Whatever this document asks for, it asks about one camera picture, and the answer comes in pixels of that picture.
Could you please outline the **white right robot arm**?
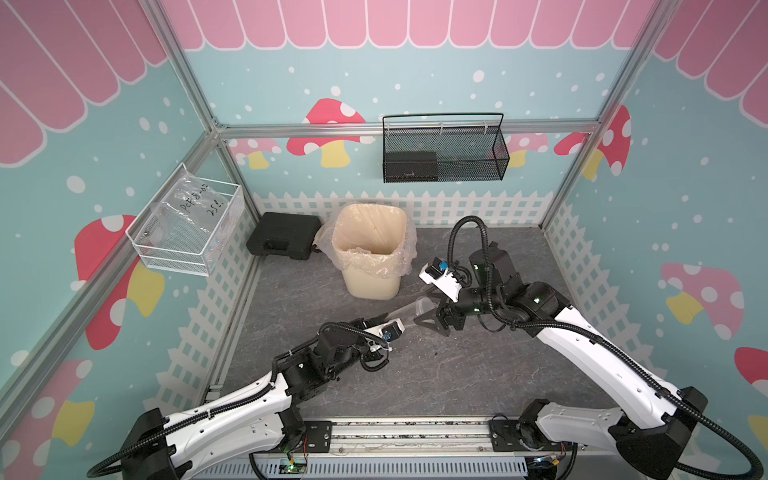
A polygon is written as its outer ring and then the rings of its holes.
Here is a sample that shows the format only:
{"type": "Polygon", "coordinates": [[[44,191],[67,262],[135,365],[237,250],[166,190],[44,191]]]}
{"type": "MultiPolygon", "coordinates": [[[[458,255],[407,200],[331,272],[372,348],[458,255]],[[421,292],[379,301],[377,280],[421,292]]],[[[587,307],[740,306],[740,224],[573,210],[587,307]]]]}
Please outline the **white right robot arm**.
{"type": "Polygon", "coordinates": [[[568,407],[535,399],[507,422],[522,447],[580,444],[620,455],[653,479],[667,479],[690,440],[696,421],[652,387],[656,376],[622,360],[568,299],[544,282],[524,283],[509,254],[492,243],[470,257],[470,274],[436,258],[420,279],[437,289],[438,306],[423,315],[444,336],[463,329],[470,316],[497,313],[578,367],[615,402],[612,409],[568,407]]]}

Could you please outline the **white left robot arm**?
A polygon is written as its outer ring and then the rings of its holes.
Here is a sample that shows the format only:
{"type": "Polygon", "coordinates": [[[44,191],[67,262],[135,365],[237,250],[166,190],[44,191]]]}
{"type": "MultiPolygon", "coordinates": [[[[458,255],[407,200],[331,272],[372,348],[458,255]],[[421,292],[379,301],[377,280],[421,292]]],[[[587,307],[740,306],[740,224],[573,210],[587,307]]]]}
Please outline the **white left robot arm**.
{"type": "Polygon", "coordinates": [[[401,319],[387,315],[327,322],[312,338],[276,355],[268,372],[245,387],[185,411],[142,414],[116,459],[89,475],[191,479],[240,455],[292,450],[306,434],[299,404],[322,393],[351,366],[382,369],[392,342],[404,331],[401,319]]]}

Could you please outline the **clear tea jar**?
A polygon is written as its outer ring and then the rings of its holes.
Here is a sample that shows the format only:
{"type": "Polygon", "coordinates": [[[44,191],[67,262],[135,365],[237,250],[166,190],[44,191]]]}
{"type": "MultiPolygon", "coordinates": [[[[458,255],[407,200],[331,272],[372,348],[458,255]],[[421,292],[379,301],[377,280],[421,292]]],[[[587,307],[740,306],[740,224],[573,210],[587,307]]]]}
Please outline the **clear tea jar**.
{"type": "Polygon", "coordinates": [[[409,326],[414,325],[415,324],[414,320],[418,317],[417,306],[416,306],[417,299],[403,307],[400,307],[390,312],[386,316],[386,319],[400,319],[405,329],[408,328],[409,326]]]}

